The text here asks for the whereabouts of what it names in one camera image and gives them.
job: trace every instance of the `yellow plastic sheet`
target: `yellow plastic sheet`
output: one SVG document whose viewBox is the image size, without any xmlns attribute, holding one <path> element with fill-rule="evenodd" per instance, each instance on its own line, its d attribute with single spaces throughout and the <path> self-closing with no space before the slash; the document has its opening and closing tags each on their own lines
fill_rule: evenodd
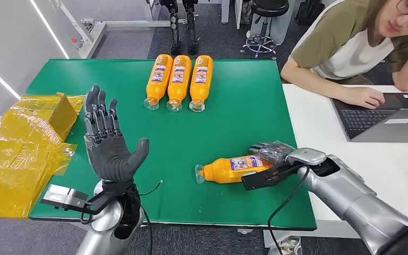
<svg viewBox="0 0 408 255">
<path fill-rule="evenodd" d="M 53 174 L 76 149 L 63 143 L 84 96 L 23 96 L 0 120 L 0 217 L 27 217 Z"/>
</svg>

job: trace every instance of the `laptop keyboard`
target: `laptop keyboard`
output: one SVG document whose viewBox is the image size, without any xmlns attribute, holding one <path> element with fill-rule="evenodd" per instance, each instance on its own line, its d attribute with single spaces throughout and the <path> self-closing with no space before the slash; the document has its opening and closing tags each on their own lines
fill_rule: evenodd
<svg viewBox="0 0 408 255">
<path fill-rule="evenodd" d="M 394 113 L 394 110 L 340 110 L 350 131 L 365 131 Z"/>
</svg>

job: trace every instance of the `laptop sticker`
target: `laptop sticker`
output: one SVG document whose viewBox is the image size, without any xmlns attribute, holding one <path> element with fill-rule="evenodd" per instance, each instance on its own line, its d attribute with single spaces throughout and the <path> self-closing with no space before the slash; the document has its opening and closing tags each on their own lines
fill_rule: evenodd
<svg viewBox="0 0 408 255">
<path fill-rule="evenodd" d="M 408 118 L 391 118 L 384 124 L 406 124 L 408 123 Z"/>
</svg>

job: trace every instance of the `floor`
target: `floor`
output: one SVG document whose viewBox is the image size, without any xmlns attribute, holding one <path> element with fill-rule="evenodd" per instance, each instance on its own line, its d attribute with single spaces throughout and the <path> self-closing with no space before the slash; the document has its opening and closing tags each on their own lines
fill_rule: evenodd
<svg viewBox="0 0 408 255">
<path fill-rule="evenodd" d="M 136 20 L 143 19 L 140 5 L 144 0 L 63 0 L 77 18 L 96 20 Z M 199 37 L 200 54 L 218 58 L 252 58 L 250 53 L 241 54 L 240 48 L 249 27 L 243 25 L 235 29 L 233 6 L 230 8 L 229 23 L 220 23 L 220 6 L 200 4 L 196 6 L 196 31 Z M 180 6 L 179 16 L 185 17 Z M 155 6 L 155 17 L 167 20 L 168 11 Z M 71 37 L 77 37 L 68 21 L 64 22 Z M 281 68 L 294 47 L 306 31 L 293 21 L 288 29 L 285 42 L 277 48 L 277 63 Z M 184 25 L 180 25 L 180 36 L 186 53 L 187 36 Z M 94 58 L 155 58 L 160 53 L 168 53 L 171 47 L 171 31 L 168 28 L 109 29 L 102 39 Z M 391 84 L 387 64 L 379 64 L 366 76 L 374 84 Z M 0 219 L 0 254 L 74 254 L 85 231 L 69 223 L 36 222 L 30 220 Z M 149 248 L 146 228 L 136 235 L 125 254 L 146 254 Z M 304 237 L 303 254 L 369 254 L 367 248 L 356 239 L 327 239 Z M 203 228 L 154 226 L 154 254 L 259 254 L 264 255 L 262 231 L 242 235 L 234 228 Z"/>
</svg>

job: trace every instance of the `man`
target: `man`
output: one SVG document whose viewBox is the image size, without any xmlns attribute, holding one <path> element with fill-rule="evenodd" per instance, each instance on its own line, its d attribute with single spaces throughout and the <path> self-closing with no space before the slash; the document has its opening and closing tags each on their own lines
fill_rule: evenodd
<svg viewBox="0 0 408 255">
<path fill-rule="evenodd" d="M 303 89 L 375 109 L 385 102 L 381 92 L 339 84 L 365 83 L 359 75 L 384 58 L 395 86 L 408 91 L 408 0 L 337 0 L 304 34 L 280 74 Z"/>
</svg>

